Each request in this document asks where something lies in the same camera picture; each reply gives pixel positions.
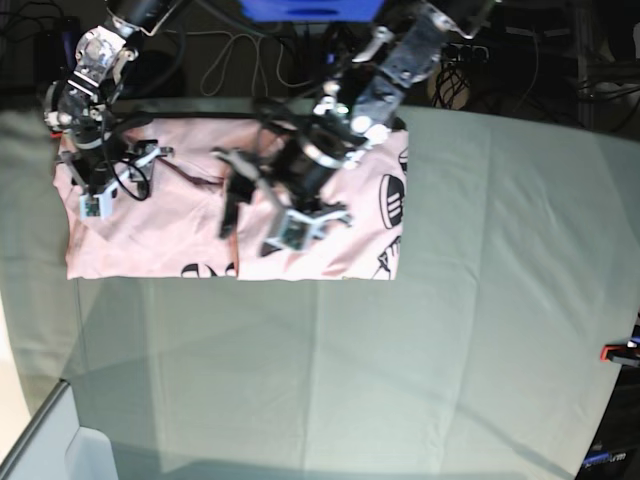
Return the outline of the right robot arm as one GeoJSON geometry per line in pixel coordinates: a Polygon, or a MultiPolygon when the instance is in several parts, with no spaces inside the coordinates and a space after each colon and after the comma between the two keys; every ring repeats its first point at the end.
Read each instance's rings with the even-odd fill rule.
{"type": "Polygon", "coordinates": [[[79,216],[106,219],[119,193],[143,202],[152,193],[154,165],[174,150],[155,139],[130,141],[127,131],[151,119],[144,113],[119,118],[113,107],[124,90],[141,42],[160,32],[182,1],[109,1],[105,21],[86,31],[75,47],[76,64],[44,98],[50,133],[68,141],[59,163],[80,190],[79,216]]]}

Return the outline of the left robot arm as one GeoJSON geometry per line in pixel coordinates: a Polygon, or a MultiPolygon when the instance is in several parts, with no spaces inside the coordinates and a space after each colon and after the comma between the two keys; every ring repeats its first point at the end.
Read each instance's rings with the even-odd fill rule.
{"type": "Polygon", "coordinates": [[[344,55],[323,83],[309,88],[317,97],[309,115],[293,113],[287,101],[255,99],[259,129],[287,141],[272,159],[261,156],[257,146],[213,150],[231,169],[220,237],[232,234],[240,205],[251,202],[255,191],[275,210],[264,250],[304,252],[326,237],[331,223],[351,225],[348,207],[323,202],[321,189],[386,141],[408,90],[433,74],[450,34],[474,37],[494,6],[492,1],[399,1],[378,16],[364,47],[344,55]]]}

